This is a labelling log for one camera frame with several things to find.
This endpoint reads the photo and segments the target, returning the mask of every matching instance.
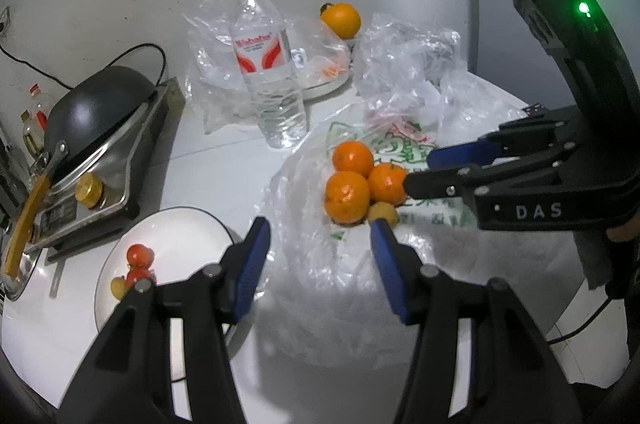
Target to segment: clear plastic bag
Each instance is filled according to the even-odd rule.
[[[349,48],[322,20],[297,16],[286,19],[285,26],[298,82],[303,89],[349,72]]]
[[[470,89],[474,80],[481,83],[467,73],[458,79],[457,86]],[[478,91],[486,97],[476,99],[500,104],[489,88]],[[388,306],[370,251],[369,226],[337,226],[323,206],[324,185],[334,172],[331,153],[342,141],[363,141],[376,161],[393,161],[410,171],[427,168],[438,138],[433,111],[444,106],[430,104],[407,114],[393,105],[410,104],[411,96],[392,86],[386,91],[389,102],[384,95],[347,106],[311,131],[271,178],[257,207],[273,227],[264,284],[271,309],[261,328],[285,354],[310,364],[368,360],[386,366],[408,361],[413,350],[415,330],[403,327]],[[487,114],[484,122],[493,123],[494,130],[505,112],[498,107],[486,112],[493,117]],[[503,277],[543,331],[582,282],[570,233],[479,231],[460,199],[409,199],[399,214],[396,237],[412,245],[425,263],[476,283]]]
[[[230,123],[255,123],[256,114],[231,43],[237,0],[200,0],[191,14],[187,38],[191,61],[180,89],[188,105],[202,116],[204,132]],[[286,20],[298,81],[309,90],[343,77],[350,51],[319,18]]]
[[[445,74],[440,86],[440,146],[475,141],[502,123],[526,117],[519,108],[495,97],[486,84],[466,70]]]
[[[255,123],[255,111],[231,45],[229,27],[236,0],[200,0],[188,42],[194,55],[180,89],[187,104],[202,115],[204,132],[230,123]]]
[[[375,13],[356,45],[353,81],[364,98],[403,94],[419,101],[456,68],[466,69],[456,31],[434,32]]]

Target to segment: wooden handle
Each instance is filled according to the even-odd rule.
[[[50,187],[51,179],[46,175],[40,175],[24,204],[20,218],[15,224],[14,234],[7,246],[3,267],[4,273],[10,278],[15,278],[18,274],[24,246],[27,245],[36,214]]]

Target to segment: blue gripper pad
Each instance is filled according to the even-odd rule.
[[[251,309],[255,289],[271,245],[271,226],[267,219],[257,217],[244,239],[244,265],[235,285],[236,299],[232,312],[240,321]]]
[[[406,303],[404,279],[402,279],[402,274],[392,251],[392,246],[398,242],[392,232],[389,236],[388,233],[390,231],[391,229],[386,221],[374,220],[371,223],[371,249],[391,310],[406,325],[410,321],[410,310]]]
[[[436,148],[429,152],[427,165],[430,169],[449,168],[465,164],[486,166],[498,159],[502,154],[500,144],[484,139],[473,143],[457,144]]]

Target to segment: white tile floor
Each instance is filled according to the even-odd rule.
[[[575,295],[547,340],[580,327],[606,299],[604,288],[590,291],[586,282]],[[625,309],[613,301],[575,338],[554,344],[551,349],[569,382],[587,382],[607,387],[620,378],[628,364]]]

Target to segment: gas stove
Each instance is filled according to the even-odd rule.
[[[30,255],[49,248],[46,263],[95,247],[140,214],[138,197],[168,112],[162,84],[91,155],[57,179],[36,216]]]

